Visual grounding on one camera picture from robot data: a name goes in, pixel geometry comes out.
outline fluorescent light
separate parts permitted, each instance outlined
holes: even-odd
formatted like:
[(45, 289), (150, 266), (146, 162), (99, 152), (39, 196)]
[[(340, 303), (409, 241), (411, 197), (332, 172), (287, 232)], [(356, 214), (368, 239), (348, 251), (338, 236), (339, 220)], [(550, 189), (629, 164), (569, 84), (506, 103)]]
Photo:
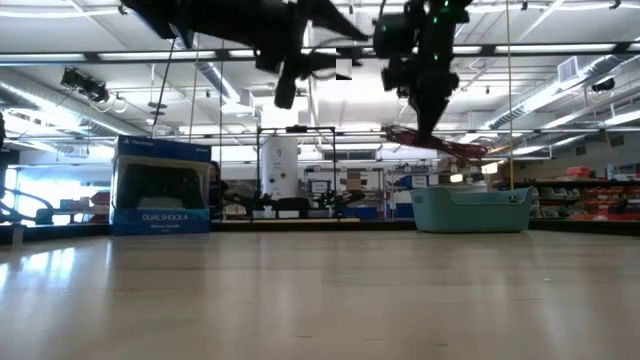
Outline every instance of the fluorescent light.
[[(196, 51), (175, 51), (172, 55), (173, 60), (195, 60), (196, 56), (199, 58), (214, 58), (215, 52), (213, 51), (200, 51), (196, 55)], [(101, 53), (98, 54), (100, 59), (104, 61), (124, 61), (124, 60), (167, 60), (169, 59), (169, 51), (157, 51), (157, 52), (132, 52), (132, 53)]]
[(513, 150), (513, 155), (525, 155), (532, 152), (536, 152), (542, 149), (544, 146), (526, 146), (523, 148)]
[(546, 125), (544, 125), (542, 128), (543, 129), (550, 129), (556, 126), (560, 126), (560, 125), (564, 125), (566, 123), (568, 123), (571, 120), (574, 120), (577, 116), (574, 114), (569, 114), (566, 116), (561, 117), (560, 119), (554, 120)]
[(542, 134), (587, 134), (587, 133), (596, 133), (600, 130), (596, 128), (591, 129), (544, 129), (540, 130)]
[(84, 54), (2, 54), (0, 62), (86, 61)]
[(482, 50), (482, 46), (454, 46), (453, 53), (456, 55), (462, 54), (478, 54)]
[[(564, 53), (579, 51), (607, 52), (612, 50), (615, 44), (566, 44), (566, 45), (512, 45), (512, 53)], [(497, 46), (496, 53), (508, 53), (508, 46)]]
[[(380, 144), (336, 144), (336, 150), (377, 150)], [(322, 150), (332, 150), (331, 145), (323, 145)]]
[(476, 140), (480, 136), (482, 136), (482, 135), (479, 135), (479, 134), (467, 134), (467, 135), (463, 136), (460, 140), (458, 140), (458, 142), (460, 144), (470, 144), (472, 141)]
[(614, 116), (611, 119), (606, 120), (604, 122), (604, 126), (605, 127), (616, 126), (616, 125), (624, 124), (626, 122), (630, 122), (638, 119), (640, 119), (640, 110)]
[(455, 134), (466, 134), (466, 130), (434, 130), (434, 135), (455, 135)]
[(578, 136), (574, 136), (574, 137), (570, 137), (568, 139), (564, 139), (564, 140), (560, 140), (557, 143), (553, 144), (553, 146), (563, 146), (563, 145), (567, 145), (569, 143), (572, 143), (578, 139), (582, 138), (582, 135), (578, 135)]
[(497, 174), (498, 173), (498, 163), (491, 163), (487, 165), (483, 165), (481, 167), (483, 174)]
[(231, 57), (253, 57), (254, 53), (253, 50), (231, 50), (229, 51), (229, 55)]
[(240, 105), (233, 102), (229, 102), (222, 105), (221, 110), (224, 115), (242, 115), (242, 114), (252, 115), (255, 112), (255, 110), (252, 107)]
[(628, 128), (611, 128), (607, 129), (608, 132), (640, 132), (640, 127), (628, 127)]

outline white cylindrical tank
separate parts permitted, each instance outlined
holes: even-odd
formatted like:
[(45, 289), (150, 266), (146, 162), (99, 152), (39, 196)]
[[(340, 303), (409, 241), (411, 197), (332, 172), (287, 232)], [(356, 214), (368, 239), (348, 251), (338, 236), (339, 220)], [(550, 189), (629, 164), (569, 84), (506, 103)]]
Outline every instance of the white cylindrical tank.
[(274, 200), (298, 194), (298, 138), (274, 136), (261, 150), (262, 192)]

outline ceiling fixture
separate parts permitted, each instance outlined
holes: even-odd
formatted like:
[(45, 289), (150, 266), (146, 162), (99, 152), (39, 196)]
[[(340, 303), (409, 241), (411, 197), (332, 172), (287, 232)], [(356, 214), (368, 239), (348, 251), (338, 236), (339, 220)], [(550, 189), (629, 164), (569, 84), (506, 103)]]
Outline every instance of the ceiling fixture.
[(70, 91), (78, 90), (78, 93), (98, 104), (104, 104), (109, 101), (109, 90), (107, 90), (107, 85), (104, 81), (83, 75), (73, 68), (64, 70), (60, 85)]
[(616, 81), (613, 78), (591, 85), (591, 90), (594, 92), (611, 91), (616, 86)]

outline white ceiling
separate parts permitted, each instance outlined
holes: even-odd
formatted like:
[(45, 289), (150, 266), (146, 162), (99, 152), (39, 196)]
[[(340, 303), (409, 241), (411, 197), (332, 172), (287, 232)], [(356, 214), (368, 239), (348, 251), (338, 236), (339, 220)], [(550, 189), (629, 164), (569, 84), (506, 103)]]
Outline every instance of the white ceiling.
[[(349, 4), (349, 0), (332, 0), (336, 4)], [(380, 1), (353, 0), (356, 10), (360, 4), (376, 4)], [(503, 2), (475, 1), (471, 8), (471, 22), (462, 27), (456, 42), (459, 44), (505, 43), (507, 41), (506, 12), (478, 13), (479, 5), (491, 5)], [(529, 1), (532, 5), (549, 5), (552, 1)], [(402, 1), (389, 0), (387, 6), (402, 4)], [(564, 7), (608, 4), (603, 1), (564, 1)], [(638, 2), (623, 1), (623, 4)], [(114, 9), (117, 0), (1, 0), (0, 11), (20, 13), (73, 13), (77, 7), (85, 11)], [(520, 11), (520, 2), (513, 2), (510, 12), (510, 38), (512, 41), (568, 43), (598, 41), (631, 41), (640, 36), (640, 8), (619, 8), (617, 10), (595, 9), (583, 11), (555, 11), (546, 16), (543, 10), (529, 9)], [(377, 17), (377, 9), (357, 11), (351, 19), (365, 33), (372, 33), (371, 20)], [(26, 19), (0, 17), (0, 49), (4, 52), (84, 52), (84, 51), (127, 51), (127, 50), (169, 50), (170, 43), (158, 38), (135, 14), (119, 14), (92, 18), (72, 19)], [(317, 44), (335, 36), (327, 31), (314, 30), (311, 44)], [(206, 48), (238, 47), (238, 44), (223, 42), (209, 36), (203, 36), (201, 44)], [(528, 57), (513, 58), (511, 61), (511, 82), (509, 64), (506, 59), (457, 59), (453, 68), (460, 75), (461, 85), (468, 87), (466, 92), (456, 94), (451, 99), (447, 113), (443, 116), (442, 128), (469, 128), (469, 112), (493, 112), (505, 106), (511, 91), (516, 99), (527, 90), (535, 87), (556, 73), (556, 66), (566, 60), (564, 57)], [(319, 100), (319, 123), (321, 125), (371, 127), (389, 121), (406, 124), (415, 122), (410, 109), (403, 109), (393, 92), (385, 93), (379, 77), (385, 62), (379, 60), (364, 61), (363, 68), (354, 69), (351, 82), (321, 81), (317, 83), (315, 95)], [(228, 62), (217, 64), (223, 76), (237, 90), (242, 88), (264, 87), (277, 81), (273, 75), (258, 71), (249, 62)], [(488, 67), (486, 73), (474, 83), (479, 68)], [(129, 122), (146, 131), (150, 131), (146, 119), (150, 117), (147, 102), (151, 97), (157, 99), (158, 89), (165, 72), (164, 65), (155, 67), (155, 89), (150, 93), (151, 65), (83, 65), (79, 70), (97, 79), (103, 80), (113, 92), (120, 92), (130, 106), (122, 114), (111, 111), (109, 114)], [(65, 92), (59, 85), (64, 71), (62, 66), (15, 67), (12, 70), (44, 84), (56, 91)], [(167, 115), (161, 118), (169, 124), (188, 124), (191, 119), (194, 75), (196, 76), (196, 104), (194, 124), (219, 124), (219, 105), (216, 94), (205, 97), (205, 90), (211, 84), (196, 73), (191, 64), (173, 64), (167, 78), (168, 89), (164, 101), (169, 104)], [(73, 95), (84, 102), (80, 96)], [(553, 109), (559, 114), (573, 109), (575, 102)], [(243, 122), (246, 119), (224, 117), (223, 122)]]

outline ceiling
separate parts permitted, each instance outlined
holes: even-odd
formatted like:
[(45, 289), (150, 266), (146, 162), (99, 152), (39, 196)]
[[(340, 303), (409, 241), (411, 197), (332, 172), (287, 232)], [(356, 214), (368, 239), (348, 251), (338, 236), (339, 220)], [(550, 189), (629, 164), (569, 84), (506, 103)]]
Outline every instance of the ceiling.
[[(364, 33), (373, 32), (371, 21), (377, 17), (380, 1), (332, 1)], [(387, 1), (386, 12), (398, 11), (402, 3), (398, 0)], [(520, 0), (509, 3), (511, 11), (508, 26), (504, 1), (474, 1), (469, 8), (471, 21), (458, 28), (456, 44), (496, 44), (506, 43), (508, 39), (515, 44), (598, 43), (634, 41), (640, 37), (640, 23), (637, 21), (640, 2), (637, 1), (624, 1), (615, 10), (609, 10), (607, 7), (611, 3), (606, 1), (557, 0), (528, 3), (529, 9), (526, 11), (520, 9)], [(119, 4), (118, 0), (0, 0), (0, 13), (42, 17), (83, 11), (113, 12)], [(354, 6), (353, 14), (348, 11), (350, 4)], [(171, 47), (170, 42), (160, 39), (133, 12), (126, 16), (109, 14), (64, 19), (25, 16), (2, 17), (2, 52), (168, 51)], [(334, 36), (328, 31), (314, 29), (309, 34), (309, 45), (314, 46)], [(205, 35), (201, 36), (200, 44), (201, 48), (206, 49), (242, 46)], [(482, 128), (482, 122), (474, 119), (483, 116), (488, 119), (496, 111), (508, 106), (510, 94), (512, 103), (517, 103), (528, 92), (553, 78), (557, 74), (557, 66), (565, 60), (567, 58), (562, 56), (514, 57), (511, 61), (506, 58), (456, 59), (452, 67), (459, 74), (464, 91), (456, 92), (451, 98), (438, 129)], [(615, 91), (626, 91), (638, 85), (636, 80), (640, 79), (639, 64), (635, 59), (617, 70), (618, 87)], [(265, 93), (270, 94), (264, 90), (277, 81), (275, 76), (256, 70), (251, 62), (225, 62), (215, 66), (235, 90), (253, 91), (256, 104), (272, 103), (273, 97), (264, 96)], [(338, 126), (350, 130), (374, 129), (388, 122), (416, 126), (415, 113), (399, 101), (395, 93), (383, 91), (380, 71), (384, 66), (385, 61), (367, 59), (363, 61), (361, 68), (353, 70), (352, 81), (315, 82), (312, 89), (318, 102), (315, 125)], [(77, 68), (86, 75), (105, 81), (112, 93), (118, 93), (126, 99), (128, 107), (125, 111), (115, 111), (121, 109), (121, 105), (116, 105), (106, 112), (106, 116), (133, 125), (142, 132), (152, 131), (148, 119), (152, 117), (150, 111), (153, 109), (147, 103), (157, 101), (166, 65), (78, 65)], [(64, 69), (61, 65), (48, 65), (13, 66), (3, 70), (15, 72), (64, 95), (67, 90), (60, 85)], [(163, 102), (168, 105), (168, 109), (166, 115), (160, 117), (160, 123), (183, 132), (191, 120), (194, 132), (206, 133), (210, 129), (218, 129), (217, 126), (221, 124), (218, 94), (194, 65), (172, 64), (166, 84)], [(308, 88), (309, 83), (300, 81), (298, 86)], [(592, 91), (587, 91), (585, 95), (582, 87), (579, 87), (571, 89), (567, 96), (535, 110), (551, 114), (544, 117), (548, 121), (549, 118), (556, 119), (575, 112), (585, 107), (585, 104), (607, 99), (610, 95), (595, 94)], [(71, 98), (77, 101), (74, 104), (79, 104), (76, 109), (78, 112), (90, 114), (98, 111), (90, 108), (87, 101), (76, 93)], [(303, 113), (308, 110), (306, 98), (297, 100), (296, 109)], [(529, 123), (531, 128), (544, 125), (544, 122), (537, 123), (535, 119)], [(254, 124), (252, 117), (222, 115), (224, 131), (242, 131), (250, 129)]]

